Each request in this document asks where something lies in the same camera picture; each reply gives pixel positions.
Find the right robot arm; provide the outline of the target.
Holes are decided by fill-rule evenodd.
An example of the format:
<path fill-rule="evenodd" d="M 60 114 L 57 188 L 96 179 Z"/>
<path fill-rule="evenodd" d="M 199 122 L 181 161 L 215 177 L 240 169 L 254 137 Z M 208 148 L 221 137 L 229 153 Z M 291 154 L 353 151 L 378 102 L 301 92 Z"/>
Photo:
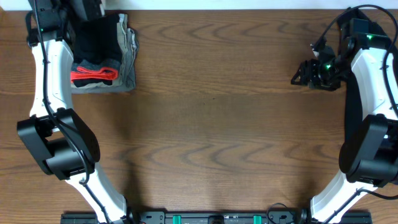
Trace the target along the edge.
<path fill-rule="evenodd" d="M 377 29 L 343 28 L 334 52 L 324 40 L 291 82 L 335 91 L 346 83 L 345 140 L 332 181 L 310 200 L 299 223 L 369 223 L 349 209 L 365 195 L 397 183 L 396 48 Z"/>

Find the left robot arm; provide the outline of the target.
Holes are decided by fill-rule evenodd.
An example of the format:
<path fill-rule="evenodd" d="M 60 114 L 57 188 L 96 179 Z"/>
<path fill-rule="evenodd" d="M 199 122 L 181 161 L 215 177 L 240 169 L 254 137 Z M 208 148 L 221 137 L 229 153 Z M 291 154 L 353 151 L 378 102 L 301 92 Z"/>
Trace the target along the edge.
<path fill-rule="evenodd" d="M 31 1 L 27 45 L 35 60 L 35 96 L 17 133 L 38 166 L 73 186 L 94 210 L 62 223 L 134 223 L 124 195 L 100 166 L 94 132 L 73 109 L 73 91 L 134 86 L 136 44 L 124 14 L 103 1 Z"/>

